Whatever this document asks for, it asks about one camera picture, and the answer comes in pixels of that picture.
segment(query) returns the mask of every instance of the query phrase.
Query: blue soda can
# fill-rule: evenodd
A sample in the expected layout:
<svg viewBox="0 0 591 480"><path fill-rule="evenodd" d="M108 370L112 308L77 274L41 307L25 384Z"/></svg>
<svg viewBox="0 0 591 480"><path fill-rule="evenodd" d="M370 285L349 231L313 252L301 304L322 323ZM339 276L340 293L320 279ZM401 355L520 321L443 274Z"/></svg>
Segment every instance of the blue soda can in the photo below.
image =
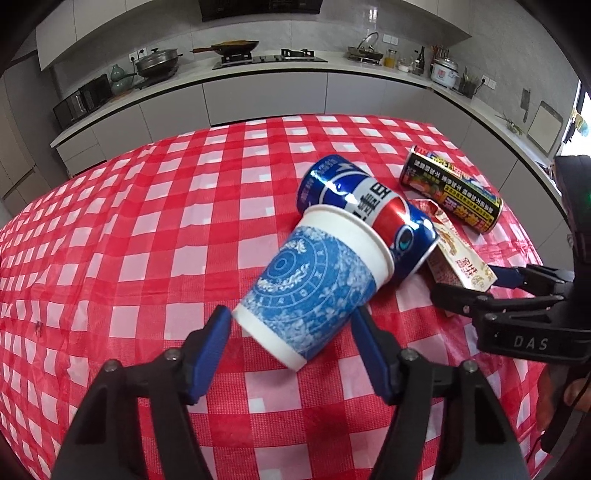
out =
<svg viewBox="0 0 591 480"><path fill-rule="evenodd" d="M394 283L415 273L437 246L437 232L425 213L340 155L319 160L301 181L299 212L320 204L347 210L378 233L394 259Z"/></svg>

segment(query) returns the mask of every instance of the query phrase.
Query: range hood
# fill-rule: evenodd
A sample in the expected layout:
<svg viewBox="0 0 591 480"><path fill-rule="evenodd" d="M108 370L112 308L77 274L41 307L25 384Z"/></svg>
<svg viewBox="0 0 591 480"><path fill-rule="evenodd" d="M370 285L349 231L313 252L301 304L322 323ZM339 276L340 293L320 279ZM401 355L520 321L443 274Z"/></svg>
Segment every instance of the range hood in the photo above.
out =
<svg viewBox="0 0 591 480"><path fill-rule="evenodd" d="M203 21L271 13L319 14L322 0L199 0Z"/></svg>

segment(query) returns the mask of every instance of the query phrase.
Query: rice cooker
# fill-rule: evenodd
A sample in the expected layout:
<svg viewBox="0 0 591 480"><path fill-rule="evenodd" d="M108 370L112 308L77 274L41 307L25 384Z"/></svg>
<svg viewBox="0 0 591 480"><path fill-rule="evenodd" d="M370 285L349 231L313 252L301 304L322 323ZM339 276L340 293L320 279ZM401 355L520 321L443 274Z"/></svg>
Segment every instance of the rice cooker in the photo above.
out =
<svg viewBox="0 0 591 480"><path fill-rule="evenodd" d="M458 77L456 62L452 59L435 59L431 74L432 81L444 87L453 88Z"/></svg>

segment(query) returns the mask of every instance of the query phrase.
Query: finger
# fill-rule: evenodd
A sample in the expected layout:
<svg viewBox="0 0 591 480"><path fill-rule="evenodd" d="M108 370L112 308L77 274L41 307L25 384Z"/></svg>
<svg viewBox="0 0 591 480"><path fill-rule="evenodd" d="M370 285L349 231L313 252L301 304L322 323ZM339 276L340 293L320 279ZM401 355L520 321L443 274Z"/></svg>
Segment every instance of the finger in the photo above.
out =
<svg viewBox="0 0 591 480"><path fill-rule="evenodd" d="M554 385L546 366L538 379L538 402L535 409L535 420L540 431L548 428L554 416L553 392Z"/></svg>
<svg viewBox="0 0 591 480"><path fill-rule="evenodd" d="M564 403L571 406L583 389L585 382L585 378L580 378L572 382L564 392ZM579 411L591 410L591 388L587 388L587 391L581 397L579 402L574 406L574 408L575 410Z"/></svg>

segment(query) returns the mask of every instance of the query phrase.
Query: white countertop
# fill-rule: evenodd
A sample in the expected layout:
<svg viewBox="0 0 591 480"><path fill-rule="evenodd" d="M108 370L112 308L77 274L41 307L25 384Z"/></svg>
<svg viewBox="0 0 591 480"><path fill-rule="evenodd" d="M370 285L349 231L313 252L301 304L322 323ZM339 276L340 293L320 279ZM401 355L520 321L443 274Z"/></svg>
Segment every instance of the white countertop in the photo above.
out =
<svg viewBox="0 0 591 480"><path fill-rule="evenodd" d="M259 54L269 55L275 53L277 52L262 52ZM462 107L482 124L486 125L489 129L505 140L507 144L509 144L531 167L535 169L534 171L540 172L540 178L542 181L550 188L550 191L553 192L556 198L560 201L560 192L556 189L556 186L548 178L545 172L543 172L536 163L539 162L549 165L550 160L539 150L537 150L537 148L532 143L530 143L529 140L527 140L525 134L520 137L519 135L509 132L505 126L505 122L501 118L497 118L495 116L499 113L478 98L473 98L470 100L456 92L432 82L426 77L418 77L410 73L401 72L397 69L393 70L382 66L356 63L345 58L343 53L318 51L317 55L320 58L328 60L328 62L320 63L296 61L293 63L257 63L236 66L230 69L212 70L213 66L218 62L218 59L209 58L206 60L196 61L191 64L181 65L179 67L178 73L169 80L157 83L156 85L152 85L151 87L147 87L142 90L132 90L120 97L112 99L97 111L91 113L89 116L85 117L78 123L64 130L53 142L51 142L51 147L56 147L79 131L85 129L88 125L94 124L101 118L124 108L126 105L137 103L143 98L164 93L167 90L176 89L190 83L198 83L204 80L210 80L216 77L227 75L252 72L268 72L270 70L340 70L342 72L375 74L377 76L412 83L414 85L424 86L435 90L453 103Z"/></svg>

